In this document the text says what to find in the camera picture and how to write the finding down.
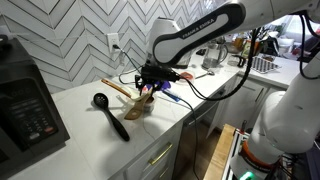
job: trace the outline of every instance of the wall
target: wall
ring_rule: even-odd
[[[145,62],[149,30],[157,17],[183,28],[223,0],[0,0],[0,25],[8,26],[36,61],[51,93],[132,68],[109,54],[107,33]]]

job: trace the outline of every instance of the white cabinet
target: white cabinet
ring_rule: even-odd
[[[239,84],[241,79],[242,77],[237,77],[235,86]],[[226,100],[217,127],[223,129],[223,125],[227,123],[236,128],[241,128],[244,120],[247,120],[246,129],[253,127],[266,94],[271,92],[269,90],[270,86],[247,79],[241,89]]]
[[[135,160],[125,166],[121,173],[110,179],[170,179],[178,150],[182,122],[174,125],[164,135],[146,148]]]

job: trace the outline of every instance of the kitchen counter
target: kitchen counter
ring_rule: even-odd
[[[194,55],[188,70],[195,76],[206,73],[201,68],[202,56]],[[197,79],[194,85],[205,96],[215,93],[228,80],[244,70],[227,65],[227,59],[217,68],[215,76]],[[282,58],[275,60],[282,66],[268,74],[251,71],[250,77],[286,88],[299,73],[298,63]],[[124,81],[133,81],[134,75],[124,75]],[[172,83],[172,90],[188,101],[194,108],[203,101],[198,99],[187,85]],[[107,117],[92,102],[95,93],[102,92],[109,98],[111,112],[127,130],[130,141],[125,142],[110,126]],[[168,101],[161,93],[151,113],[145,113],[134,121],[124,120],[132,107],[127,98],[100,81],[69,89],[52,97],[71,136],[66,146],[45,159],[15,174],[11,180],[31,179],[108,179],[118,174],[130,162],[143,153],[177,122],[183,121],[191,112],[183,102]]]

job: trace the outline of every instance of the black spoon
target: black spoon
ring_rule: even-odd
[[[114,117],[113,114],[108,109],[109,100],[108,100],[107,96],[102,93],[97,93],[93,97],[93,102],[98,107],[100,107],[101,109],[103,109],[107,112],[107,114],[109,115],[109,117],[112,121],[114,128],[117,130],[119,135],[123,138],[123,140],[129,141],[130,137],[129,137],[126,129],[122,126],[122,124],[118,121],[118,119],[116,117]]]

